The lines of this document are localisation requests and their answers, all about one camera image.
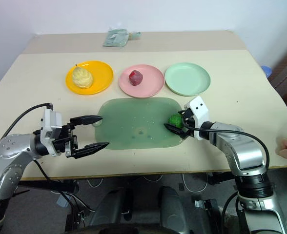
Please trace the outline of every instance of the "translucent green tray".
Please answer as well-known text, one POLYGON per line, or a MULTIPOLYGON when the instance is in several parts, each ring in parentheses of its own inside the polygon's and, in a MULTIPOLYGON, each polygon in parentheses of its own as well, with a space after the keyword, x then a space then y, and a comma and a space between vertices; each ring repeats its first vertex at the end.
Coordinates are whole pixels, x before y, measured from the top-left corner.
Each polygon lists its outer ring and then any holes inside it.
POLYGON ((106 149, 147 149, 179 145, 182 140, 164 127, 172 114, 181 110, 171 98, 121 98, 106 102, 95 127, 97 142, 110 141, 106 149))

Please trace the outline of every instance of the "floor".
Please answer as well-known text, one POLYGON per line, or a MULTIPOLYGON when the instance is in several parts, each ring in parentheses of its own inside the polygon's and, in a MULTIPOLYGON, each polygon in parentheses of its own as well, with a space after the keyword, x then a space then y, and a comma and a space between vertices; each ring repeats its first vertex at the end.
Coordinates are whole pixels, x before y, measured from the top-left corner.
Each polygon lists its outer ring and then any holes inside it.
MULTIPOLYGON (((277 196, 287 217, 287 168, 269 170, 268 175, 275 184, 277 196)), ((157 177, 156 175, 148 178, 155 180, 157 177)), ((80 180, 80 191, 77 195, 92 209, 95 209, 108 192, 118 187, 124 187, 129 179, 129 177, 106 178, 98 188, 91 188, 86 180, 80 180)), ((185 174, 185 180, 190 189, 198 190, 205 184, 205 174, 185 174)), ((201 223, 196 218, 193 200, 215 198, 218 204, 223 206, 227 198, 235 192, 234 181, 223 182, 214 186, 208 185, 199 194, 192 194, 186 189, 180 191, 179 184, 181 183, 181 174, 164 175, 158 182, 149 182, 143 177, 133 180, 130 187, 134 190, 135 200, 131 222, 159 223, 160 215, 157 195, 159 188, 165 185, 174 188, 181 197, 190 229, 194 233, 203 233, 201 223)), ((56 204, 58 197, 59 195, 50 191, 32 189, 27 193, 12 198, 6 212, 2 233, 63 233, 69 208, 59 207, 56 204)), ((235 214, 234 202, 230 204, 227 211, 230 214, 235 214)))

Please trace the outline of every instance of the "mint green plate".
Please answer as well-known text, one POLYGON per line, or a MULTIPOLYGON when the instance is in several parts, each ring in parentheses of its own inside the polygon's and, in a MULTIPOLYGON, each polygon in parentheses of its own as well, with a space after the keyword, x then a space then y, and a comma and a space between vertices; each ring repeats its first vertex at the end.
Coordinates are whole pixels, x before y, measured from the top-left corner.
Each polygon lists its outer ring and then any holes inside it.
POLYGON ((165 72, 168 87, 182 96, 195 96, 205 91, 211 83, 203 67, 189 62, 176 63, 165 72))
POLYGON ((120 98, 99 110, 102 123, 95 126, 97 142, 110 141, 106 149, 147 149, 178 145, 181 138, 164 127, 172 114, 181 110, 171 98, 120 98))

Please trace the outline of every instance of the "table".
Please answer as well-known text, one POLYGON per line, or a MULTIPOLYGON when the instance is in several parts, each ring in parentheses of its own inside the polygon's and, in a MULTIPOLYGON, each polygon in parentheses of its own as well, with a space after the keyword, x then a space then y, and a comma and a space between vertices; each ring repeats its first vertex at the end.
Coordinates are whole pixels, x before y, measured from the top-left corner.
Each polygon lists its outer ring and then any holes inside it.
MULTIPOLYGON (((201 94, 211 121, 239 125, 256 135, 269 149, 270 167, 287 167, 287 159, 275 153, 280 138, 287 137, 287 107, 232 32, 143 33, 141 40, 123 48, 103 48, 104 38, 105 34, 36 36, 0 82, 0 137, 20 113, 39 103, 52 102, 66 124, 71 117, 96 115, 110 99, 128 98, 118 86, 128 66, 145 63, 165 72, 176 62, 193 62, 211 77, 210 87, 201 94), (115 76, 105 91, 80 96, 66 87, 65 76, 74 64, 86 60, 108 63, 115 76)), ((155 97, 170 97, 182 107, 193 98, 179 96, 167 86, 155 97)), ((11 133, 39 129, 42 114, 43 109, 29 113, 11 133)), ((95 142, 92 126, 78 126, 75 134, 79 147, 95 142)), ((191 137, 171 148, 104 149, 80 159, 44 156, 39 162, 54 179, 229 170, 223 153, 208 141, 191 137)), ((31 163, 23 180, 37 179, 43 176, 31 163)))

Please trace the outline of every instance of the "white wall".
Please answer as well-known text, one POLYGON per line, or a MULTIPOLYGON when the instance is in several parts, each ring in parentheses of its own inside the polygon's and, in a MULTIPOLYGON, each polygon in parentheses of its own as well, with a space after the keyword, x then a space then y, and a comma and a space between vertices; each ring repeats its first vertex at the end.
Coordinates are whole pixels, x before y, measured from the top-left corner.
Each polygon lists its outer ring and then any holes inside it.
POLYGON ((34 34, 119 23, 142 32, 231 30, 270 67, 287 51, 287 0, 0 0, 0 79, 34 34))

